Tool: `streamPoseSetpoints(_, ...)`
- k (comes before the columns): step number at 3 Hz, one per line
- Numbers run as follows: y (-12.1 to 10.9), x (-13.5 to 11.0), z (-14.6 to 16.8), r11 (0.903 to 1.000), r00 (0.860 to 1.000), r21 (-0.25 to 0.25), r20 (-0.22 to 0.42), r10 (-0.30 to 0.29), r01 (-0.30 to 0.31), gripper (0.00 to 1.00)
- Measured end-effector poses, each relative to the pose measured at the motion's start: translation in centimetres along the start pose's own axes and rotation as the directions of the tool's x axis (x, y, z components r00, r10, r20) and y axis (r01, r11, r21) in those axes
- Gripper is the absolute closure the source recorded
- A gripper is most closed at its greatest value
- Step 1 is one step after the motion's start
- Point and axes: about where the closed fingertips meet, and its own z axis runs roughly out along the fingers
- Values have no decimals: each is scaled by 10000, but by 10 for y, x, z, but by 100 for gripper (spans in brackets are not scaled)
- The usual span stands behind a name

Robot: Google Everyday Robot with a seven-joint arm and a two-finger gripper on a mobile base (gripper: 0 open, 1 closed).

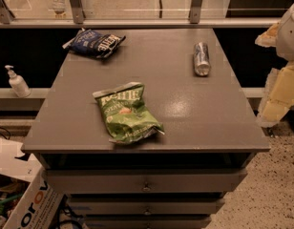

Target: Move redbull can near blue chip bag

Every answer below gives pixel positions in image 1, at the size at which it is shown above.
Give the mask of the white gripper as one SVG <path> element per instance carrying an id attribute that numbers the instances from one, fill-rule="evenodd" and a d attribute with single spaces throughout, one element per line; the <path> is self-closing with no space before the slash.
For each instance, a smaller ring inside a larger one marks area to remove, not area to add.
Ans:
<path id="1" fill-rule="evenodd" d="M 276 46 L 276 53 L 287 61 L 294 61 L 294 4 L 275 23 L 260 34 L 255 44 L 269 48 Z M 294 62 L 280 70 L 272 68 L 266 78 L 262 100 L 258 108 L 257 123 L 263 128 L 278 124 L 294 106 Z"/>

